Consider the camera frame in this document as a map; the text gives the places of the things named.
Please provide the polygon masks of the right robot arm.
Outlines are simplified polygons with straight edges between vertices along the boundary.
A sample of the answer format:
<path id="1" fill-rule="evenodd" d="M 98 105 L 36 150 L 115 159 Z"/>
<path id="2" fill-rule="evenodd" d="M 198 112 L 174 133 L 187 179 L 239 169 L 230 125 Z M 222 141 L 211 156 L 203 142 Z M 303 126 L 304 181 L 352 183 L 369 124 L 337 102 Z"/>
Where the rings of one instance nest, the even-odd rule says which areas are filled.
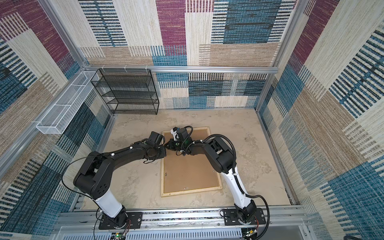
<path id="1" fill-rule="evenodd" d="M 255 219 L 257 206 L 245 189 L 238 173 L 237 155 L 233 143 L 224 135 L 213 134 L 203 140 L 192 139 L 191 132 L 184 128 L 171 129 L 172 138 L 165 144 L 166 149 L 185 155 L 204 154 L 213 169 L 224 177 L 234 198 L 237 218 L 241 224 Z"/>

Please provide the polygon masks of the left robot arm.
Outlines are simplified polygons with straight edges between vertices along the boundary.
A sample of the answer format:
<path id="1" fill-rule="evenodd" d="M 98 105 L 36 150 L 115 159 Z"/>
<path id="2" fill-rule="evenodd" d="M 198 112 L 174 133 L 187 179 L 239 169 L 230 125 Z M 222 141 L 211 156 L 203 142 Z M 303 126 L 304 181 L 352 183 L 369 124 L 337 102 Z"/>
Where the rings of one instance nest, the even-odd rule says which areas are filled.
<path id="1" fill-rule="evenodd" d="M 82 163 L 73 184 L 83 194 L 89 196 L 103 212 L 107 227 L 121 229 L 128 225 L 128 215 L 124 205 L 117 200 L 111 190 L 114 172 L 134 161 L 149 162 L 166 156 L 165 137 L 151 132 L 147 139 L 108 153 L 92 152 Z"/>

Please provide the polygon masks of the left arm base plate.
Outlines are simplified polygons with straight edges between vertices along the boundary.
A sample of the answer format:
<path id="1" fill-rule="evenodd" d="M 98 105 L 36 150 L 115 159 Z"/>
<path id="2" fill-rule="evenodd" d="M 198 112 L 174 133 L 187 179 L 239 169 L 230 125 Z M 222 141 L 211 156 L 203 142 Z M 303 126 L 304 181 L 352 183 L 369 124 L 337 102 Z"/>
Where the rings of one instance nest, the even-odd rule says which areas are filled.
<path id="1" fill-rule="evenodd" d="M 118 214 L 115 218 L 110 218 L 103 214 L 99 230 L 128 230 L 139 229 L 142 224 L 143 212 L 125 212 Z"/>

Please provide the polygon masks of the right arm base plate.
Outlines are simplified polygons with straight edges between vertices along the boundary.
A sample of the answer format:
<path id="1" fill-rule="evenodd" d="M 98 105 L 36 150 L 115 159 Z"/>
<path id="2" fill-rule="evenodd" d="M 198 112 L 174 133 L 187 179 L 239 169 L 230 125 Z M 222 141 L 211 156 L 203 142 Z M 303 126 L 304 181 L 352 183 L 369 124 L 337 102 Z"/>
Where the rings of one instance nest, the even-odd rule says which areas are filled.
<path id="1" fill-rule="evenodd" d="M 226 226 L 237 225 L 265 225 L 266 215 L 261 208 L 256 208 L 250 213 L 239 209 L 221 209 L 220 216 L 224 219 Z"/>

